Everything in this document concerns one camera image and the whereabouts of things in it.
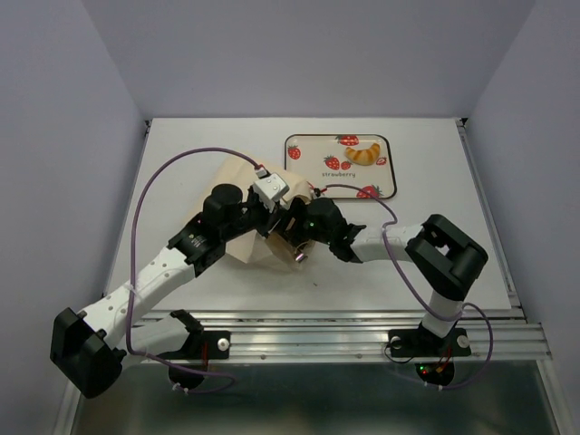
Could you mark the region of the metal tongs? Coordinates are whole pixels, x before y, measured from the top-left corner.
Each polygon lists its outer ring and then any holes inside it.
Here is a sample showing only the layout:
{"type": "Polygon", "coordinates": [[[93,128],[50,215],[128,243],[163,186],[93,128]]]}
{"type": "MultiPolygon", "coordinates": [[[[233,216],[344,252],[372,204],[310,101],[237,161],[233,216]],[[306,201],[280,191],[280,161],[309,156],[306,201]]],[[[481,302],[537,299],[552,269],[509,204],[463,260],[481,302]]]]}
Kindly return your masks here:
{"type": "Polygon", "coordinates": [[[303,250],[296,250],[294,252],[294,261],[298,265],[302,264],[308,257],[309,254],[303,250]]]}

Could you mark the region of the beige paper bag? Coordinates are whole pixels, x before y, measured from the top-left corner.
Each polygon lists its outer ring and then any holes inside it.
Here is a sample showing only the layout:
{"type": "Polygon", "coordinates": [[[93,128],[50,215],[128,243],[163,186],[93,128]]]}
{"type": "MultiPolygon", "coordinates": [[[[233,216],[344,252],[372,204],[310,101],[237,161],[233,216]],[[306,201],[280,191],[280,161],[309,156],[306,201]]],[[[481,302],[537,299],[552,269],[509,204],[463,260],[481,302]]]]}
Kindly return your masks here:
{"type": "MultiPolygon", "coordinates": [[[[265,163],[270,172],[277,173],[289,186],[289,191],[284,195],[284,201],[289,205],[293,199],[300,198],[308,204],[312,200],[312,193],[305,178],[288,172],[280,166],[265,163]]],[[[253,167],[237,157],[227,157],[214,176],[209,179],[194,207],[189,211],[186,221],[191,220],[202,210],[203,201],[211,193],[211,190],[221,183],[228,183],[239,187],[243,191],[243,200],[247,199],[247,190],[256,180],[253,167]]],[[[296,251],[288,242],[280,236],[263,239],[256,231],[252,231],[238,237],[226,245],[226,256],[251,266],[264,267],[281,272],[297,272],[306,265],[306,259],[301,262],[295,261],[296,251]]]]}

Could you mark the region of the fake croissant bread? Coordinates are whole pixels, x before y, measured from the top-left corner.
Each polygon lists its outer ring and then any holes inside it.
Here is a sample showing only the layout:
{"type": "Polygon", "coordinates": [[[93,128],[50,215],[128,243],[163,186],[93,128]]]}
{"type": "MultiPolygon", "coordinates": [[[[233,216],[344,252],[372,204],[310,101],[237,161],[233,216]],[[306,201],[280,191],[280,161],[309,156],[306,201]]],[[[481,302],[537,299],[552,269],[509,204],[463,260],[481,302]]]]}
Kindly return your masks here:
{"type": "Polygon", "coordinates": [[[355,149],[347,147],[344,156],[355,165],[371,166],[381,155],[382,147],[379,143],[373,143],[367,149],[355,149]]]}

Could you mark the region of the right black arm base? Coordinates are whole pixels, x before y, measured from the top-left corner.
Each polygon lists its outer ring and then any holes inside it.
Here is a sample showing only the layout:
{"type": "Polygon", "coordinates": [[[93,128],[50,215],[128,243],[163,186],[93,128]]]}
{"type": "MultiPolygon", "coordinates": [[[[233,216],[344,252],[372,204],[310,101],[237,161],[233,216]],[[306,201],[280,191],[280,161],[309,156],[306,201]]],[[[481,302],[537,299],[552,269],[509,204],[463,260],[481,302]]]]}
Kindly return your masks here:
{"type": "Polygon", "coordinates": [[[471,348],[467,331],[463,328],[452,328],[444,338],[440,338],[419,326],[416,329],[390,330],[385,355],[393,361],[401,359],[401,363],[435,359],[435,362],[416,362],[416,373],[427,384],[447,387],[455,375],[452,359],[471,356],[471,348]]]}

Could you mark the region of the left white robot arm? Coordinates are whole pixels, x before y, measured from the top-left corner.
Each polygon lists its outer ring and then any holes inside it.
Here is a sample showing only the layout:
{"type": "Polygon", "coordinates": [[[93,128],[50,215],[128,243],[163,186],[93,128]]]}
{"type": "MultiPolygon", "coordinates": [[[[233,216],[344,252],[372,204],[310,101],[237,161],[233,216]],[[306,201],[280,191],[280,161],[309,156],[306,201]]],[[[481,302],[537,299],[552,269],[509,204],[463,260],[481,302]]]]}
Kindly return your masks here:
{"type": "Polygon", "coordinates": [[[214,265],[226,253],[227,242],[251,231],[268,235],[288,190],[277,175],[255,181],[247,192],[216,185],[201,211],[141,271],[132,271],[125,285],[79,312],[65,308],[55,317],[51,361],[85,398],[108,390],[131,352],[118,344],[135,321],[214,265]]]}

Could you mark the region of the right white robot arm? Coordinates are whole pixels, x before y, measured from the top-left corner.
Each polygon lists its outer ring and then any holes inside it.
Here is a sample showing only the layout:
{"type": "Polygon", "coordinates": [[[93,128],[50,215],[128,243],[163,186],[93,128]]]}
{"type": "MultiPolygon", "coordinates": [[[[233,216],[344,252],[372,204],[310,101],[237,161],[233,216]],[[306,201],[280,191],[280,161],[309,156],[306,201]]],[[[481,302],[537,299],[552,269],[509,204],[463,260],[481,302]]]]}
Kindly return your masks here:
{"type": "Polygon", "coordinates": [[[401,276],[401,262],[414,264],[432,289],[429,302],[420,303],[426,314],[417,332],[418,346],[426,353],[449,344],[468,292],[488,262],[487,251],[442,215],[431,215],[417,226],[391,222],[368,227],[347,222],[329,198],[293,200],[273,233],[297,257],[316,242],[345,263],[389,260],[401,276]]]}

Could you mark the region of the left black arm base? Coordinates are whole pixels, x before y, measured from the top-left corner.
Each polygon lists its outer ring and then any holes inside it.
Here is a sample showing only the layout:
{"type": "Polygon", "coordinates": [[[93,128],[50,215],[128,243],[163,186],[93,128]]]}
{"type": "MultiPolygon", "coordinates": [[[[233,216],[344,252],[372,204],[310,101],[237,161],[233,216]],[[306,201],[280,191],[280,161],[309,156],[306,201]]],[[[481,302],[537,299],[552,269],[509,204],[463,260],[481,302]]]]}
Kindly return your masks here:
{"type": "Polygon", "coordinates": [[[237,379],[227,372],[216,372],[210,368],[212,361],[229,358],[230,331],[188,333],[177,350],[157,355],[168,368],[172,388],[185,394],[221,392],[233,386],[237,379]]]}

